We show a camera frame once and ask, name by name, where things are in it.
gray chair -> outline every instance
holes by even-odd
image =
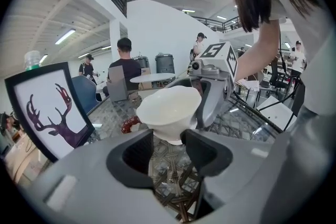
[[[72,78],[72,83],[85,113],[100,103],[96,99],[96,85],[91,80],[84,76],[77,76]]]

red object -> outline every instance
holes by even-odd
[[[138,116],[133,116],[130,117],[127,120],[124,120],[124,122],[121,125],[121,132],[123,134],[128,134],[131,132],[131,127],[137,123],[141,123],[140,119],[138,118]]]

man in black shirt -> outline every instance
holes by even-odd
[[[94,60],[91,54],[88,54],[85,56],[85,60],[83,63],[80,64],[78,75],[83,75],[94,82],[95,85],[97,85],[96,81],[94,80],[93,75],[98,76],[98,73],[94,73],[93,71],[93,65],[91,64],[91,60]],[[96,99],[97,101],[101,101],[100,94],[96,93]]]
[[[118,53],[120,59],[118,61],[110,64],[110,67],[122,66],[124,71],[124,77],[126,81],[127,90],[137,90],[139,88],[138,83],[132,83],[130,80],[132,78],[138,77],[141,75],[141,67],[140,64],[131,58],[131,50],[132,50],[132,42],[128,38],[121,38],[118,40]],[[107,87],[103,88],[103,92],[106,96],[109,95],[107,91]]]

framed deer picture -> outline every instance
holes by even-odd
[[[83,145],[94,131],[72,85],[67,62],[5,79],[20,124],[52,162]]]

black picture frame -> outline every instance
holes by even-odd
[[[56,162],[58,158],[44,145],[44,143],[38,138],[35,131],[30,127],[23,111],[21,110],[18,98],[15,93],[15,87],[23,82],[26,82],[28,80],[37,78],[39,76],[62,70],[65,75],[65,80],[67,83],[67,86],[69,88],[70,94],[72,96],[72,102],[75,103],[79,113],[81,114],[83,120],[86,123],[86,126],[88,127],[85,134],[82,136],[80,141],[76,144],[76,147],[84,145],[84,143],[88,140],[89,136],[93,133],[95,128],[93,127],[92,123],[90,122],[88,116],[86,115],[78,96],[75,92],[74,85],[72,84],[71,75],[69,71],[68,62],[61,62],[61,63],[55,63],[52,65],[47,65],[44,67],[28,70],[22,73],[19,73],[17,75],[14,75],[12,77],[9,77],[5,79],[5,85],[8,93],[9,100],[13,106],[13,110],[15,111],[18,120],[20,121],[20,124],[24,128],[26,134],[29,136],[29,138],[32,140],[32,142],[36,145],[36,147],[51,161]]]

